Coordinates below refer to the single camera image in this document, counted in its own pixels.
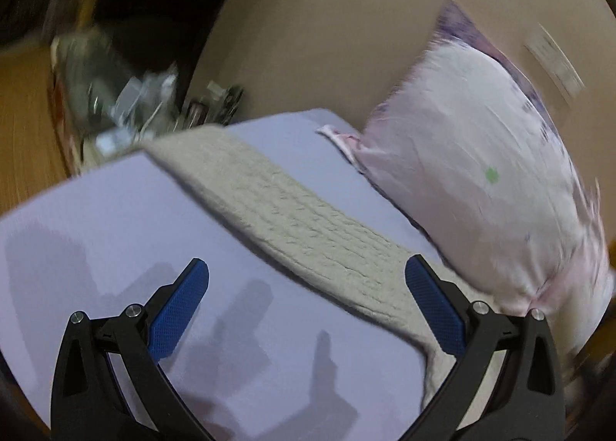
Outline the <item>beige cable-knit sweater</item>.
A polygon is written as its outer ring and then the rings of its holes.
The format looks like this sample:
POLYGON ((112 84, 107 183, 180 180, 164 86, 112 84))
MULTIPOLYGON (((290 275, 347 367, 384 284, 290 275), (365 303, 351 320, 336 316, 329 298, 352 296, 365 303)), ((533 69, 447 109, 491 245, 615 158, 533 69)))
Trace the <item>beige cable-knit sweater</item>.
POLYGON ((146 153, 201 203, 301 281, 415 344, 422 403, 454 360, 406 287, 427 243, 308 119, 206 125, 147 142, 146 153))

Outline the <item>pink floral pillow left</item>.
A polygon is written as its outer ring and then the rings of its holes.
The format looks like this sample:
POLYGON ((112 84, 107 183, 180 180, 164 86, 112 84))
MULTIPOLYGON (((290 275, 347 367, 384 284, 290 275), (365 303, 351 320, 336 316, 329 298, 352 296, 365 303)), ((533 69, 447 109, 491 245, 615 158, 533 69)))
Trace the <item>pink floral pillow left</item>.
POLYGON ((542 311, 580 351, 614 290, 597 187, 540 95, 453 1, 358 135, 323 134, 502 311, 542 311))

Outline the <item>cluttered bedside items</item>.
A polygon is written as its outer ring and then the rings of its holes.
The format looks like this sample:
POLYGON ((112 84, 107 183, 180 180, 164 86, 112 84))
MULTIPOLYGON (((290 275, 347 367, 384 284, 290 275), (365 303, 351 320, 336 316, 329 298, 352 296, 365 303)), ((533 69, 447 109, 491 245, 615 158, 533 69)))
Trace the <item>cluttered bedside items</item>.
POLYGON ((138 76, 97 28, 55 37, 50 60, 50 110, 72 176, 169 132, 228 125, 243 97, 239 85, 210 82, 204 96, 180 102, 175 65, 138 76))

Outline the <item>white wall socket plate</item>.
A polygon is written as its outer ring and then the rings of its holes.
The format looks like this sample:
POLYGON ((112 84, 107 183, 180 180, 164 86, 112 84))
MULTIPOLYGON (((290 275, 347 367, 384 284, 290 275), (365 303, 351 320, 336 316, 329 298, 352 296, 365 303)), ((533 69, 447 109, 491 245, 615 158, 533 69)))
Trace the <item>white wall socket plate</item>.
POLYGON ((541 24, 525 42, 526 49, 552 79, 565 100, 571 103, 585 90, 585 84, 560 45, 541 24))

